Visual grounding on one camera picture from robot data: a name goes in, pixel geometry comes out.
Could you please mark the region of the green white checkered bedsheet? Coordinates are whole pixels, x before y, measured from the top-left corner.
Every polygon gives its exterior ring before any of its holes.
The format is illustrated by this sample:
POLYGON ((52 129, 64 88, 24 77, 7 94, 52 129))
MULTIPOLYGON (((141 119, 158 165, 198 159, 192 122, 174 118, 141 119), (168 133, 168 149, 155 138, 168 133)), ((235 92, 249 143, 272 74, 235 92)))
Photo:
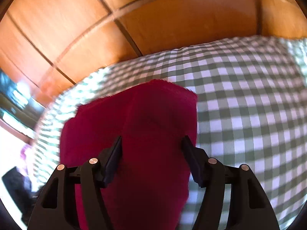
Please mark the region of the green white checkered bedsheet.
POLYGON ((79 105, 153 79, 197 94, 197 146, 226 165, 249 165, 279 227, 287 229, 306 203, 306 39, 222 39, 93 72, 59 95, 38 121, 33 188, 59 164, 61 130, 79 105))

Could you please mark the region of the wooden panelled headboard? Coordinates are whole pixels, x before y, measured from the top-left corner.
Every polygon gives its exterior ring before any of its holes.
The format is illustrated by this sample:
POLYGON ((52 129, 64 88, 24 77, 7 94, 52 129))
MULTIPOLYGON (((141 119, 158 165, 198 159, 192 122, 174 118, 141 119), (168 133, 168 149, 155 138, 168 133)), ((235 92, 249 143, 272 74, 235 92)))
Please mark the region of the wooden panelled headboard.
POLYGON ((43 105, 101 67, 250 35, 306 37, 306 0, 1 0, 1 69, 43 105))

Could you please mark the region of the window with dark frame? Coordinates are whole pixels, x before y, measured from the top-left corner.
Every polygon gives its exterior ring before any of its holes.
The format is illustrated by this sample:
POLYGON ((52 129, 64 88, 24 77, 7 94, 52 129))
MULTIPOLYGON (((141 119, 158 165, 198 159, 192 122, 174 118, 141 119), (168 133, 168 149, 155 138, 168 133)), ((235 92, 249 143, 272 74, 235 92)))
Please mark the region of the window with dark frame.
POLYGON ((45 107, 30 94, 25 81, 15 83, 1 71, 1 119, 14 130, 30 139, 35 138, 35 127, 45 107))

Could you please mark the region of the pile of colourful clothes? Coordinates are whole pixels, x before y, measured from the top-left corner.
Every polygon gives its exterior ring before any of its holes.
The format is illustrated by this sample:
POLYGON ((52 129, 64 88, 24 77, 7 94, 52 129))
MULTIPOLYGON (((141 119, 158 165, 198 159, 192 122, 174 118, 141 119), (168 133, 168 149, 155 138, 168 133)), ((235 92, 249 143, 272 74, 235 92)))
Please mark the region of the pile of colourful clothes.
POLYGON ((28 172, 28 162, 32 146, 26 144, 17 154, 17 164, 6 172, 2 181, 17 208, 21 211, 21 221, 28 226, 34 207, 34 193, 28 172))

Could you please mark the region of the red knit cloth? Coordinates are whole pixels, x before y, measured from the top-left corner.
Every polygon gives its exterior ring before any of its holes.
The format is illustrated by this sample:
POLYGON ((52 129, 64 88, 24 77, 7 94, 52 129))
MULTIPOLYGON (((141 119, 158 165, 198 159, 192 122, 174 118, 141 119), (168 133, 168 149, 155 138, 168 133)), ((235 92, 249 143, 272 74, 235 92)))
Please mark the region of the red knit cloth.
POLYGON ((190 169, 181 140, 196 142, 197 95, 152 80, 79 106, 60 136, 60 161, 80 166, 122 138, 122 159, 100 192, 114 229, 175 229, 190 169))

